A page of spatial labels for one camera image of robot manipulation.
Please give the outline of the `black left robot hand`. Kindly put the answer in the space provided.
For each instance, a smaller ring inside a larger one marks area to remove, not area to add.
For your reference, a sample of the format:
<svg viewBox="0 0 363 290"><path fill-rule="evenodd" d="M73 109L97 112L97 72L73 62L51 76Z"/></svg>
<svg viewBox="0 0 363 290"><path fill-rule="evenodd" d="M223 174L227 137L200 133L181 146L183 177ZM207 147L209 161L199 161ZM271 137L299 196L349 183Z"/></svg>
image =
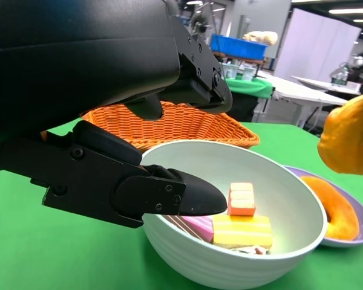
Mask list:
<svg viewBox="0 0 363 290"><path fill-rule="evenodd" d="M45 187L47 207L125 227L146 213L224 212L212 184L143 166L138 149L87 121L50 132L115 104L144 120L162 118L163 101L227 112L220 64L177 10L175 1L0 1L0 170Z"/></svg>

